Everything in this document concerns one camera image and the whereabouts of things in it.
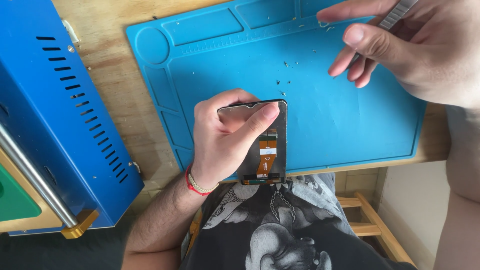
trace blue silicone repair mat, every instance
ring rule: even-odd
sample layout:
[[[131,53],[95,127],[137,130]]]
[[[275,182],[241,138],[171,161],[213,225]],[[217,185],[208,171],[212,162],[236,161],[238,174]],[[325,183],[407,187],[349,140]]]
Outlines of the blue silicone repair mat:
[[[382,66],[362,89],[327,74],[352,22],[319,26],[316,12],[335,2],[236,0],[127,28],[181,170],[194,106],[236,87],[287,101],[287,173],[415,155],[424,101]]]

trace metal rod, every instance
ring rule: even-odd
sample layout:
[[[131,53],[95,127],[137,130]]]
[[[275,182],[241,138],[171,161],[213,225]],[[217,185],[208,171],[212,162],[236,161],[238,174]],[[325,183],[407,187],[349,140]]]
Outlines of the metal rod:
[[[65,202],[57,195],[55,190],[43,178],[40,172],[23,153],[17,143],[12,139],[5,127],[0,123],[0,146],[7,152],[20,171],[30,181],[42,198],[57,214],[60,220],[69,228],[75,227],[78,221]]]

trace hand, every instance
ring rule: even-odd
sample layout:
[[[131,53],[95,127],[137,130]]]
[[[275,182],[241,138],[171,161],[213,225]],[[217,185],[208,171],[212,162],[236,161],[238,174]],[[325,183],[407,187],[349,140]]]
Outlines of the hand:
[[[377,63],[389,69],[406,91],[436,103],[480,107],[480,1],[419,0],[392,29],[376,26],[398,0],[348,0],[317,13],[321,22],[377,16],[352,24],[343,35],[347,46],[328,70],[342,73],[355,51],[363,55],[347,78],[368,84]]]
[[[195,157],[191,173],[200,187],[210,189],[232,175],[245,159],[255,139],[278,116],[278,106],[267,104],[236,130],[220,121],[217,114],[219,108],[253,101],[259,99],[237,88],[222,92],[195,106]]]

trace person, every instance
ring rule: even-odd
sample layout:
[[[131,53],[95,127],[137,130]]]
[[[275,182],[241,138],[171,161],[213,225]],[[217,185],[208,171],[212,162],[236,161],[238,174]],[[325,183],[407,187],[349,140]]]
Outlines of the person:
[[[331,65],[344,72],[362,55],[348,80],[368,84],[377,64],[388,68],[410,94],[446,105],[452,146],[446,162],[451,193],[435,270],[480,265],[480,1],[419,0],[391,32],[375,27],[397,0],[348,0],[317,13],[330,23],[376,16],[352,24],[346,46]],[[277,117],[269,104],[238,130],[219,121],[217,109],[257,100],[234,89],[195,106],[195,157],[190,170],[209,190],[230,176],[255,138]],[[334,196],[332,174],[289,178],[283,184],[220,185],[208,197],[189,189],[185,175],[171,181],[138,217],[126,244],[123,269],[415,269],[380,257],[355,237]],[[181,261],[180,245],[203,204],[202,229]]]

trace wooden table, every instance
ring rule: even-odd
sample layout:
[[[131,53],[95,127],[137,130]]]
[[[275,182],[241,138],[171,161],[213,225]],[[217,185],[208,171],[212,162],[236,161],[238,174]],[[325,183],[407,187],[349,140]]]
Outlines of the wooden table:
[[[75,30],[76,49],[123,138],[140,165],[144,190],[162,188],[180,171],[125,34],[126,27],[219,4],[222,0],[52,0]],[[417,154],[395,160],[331,168],[332,172],[445,160],[450,136],[442,105],[429,104]]]

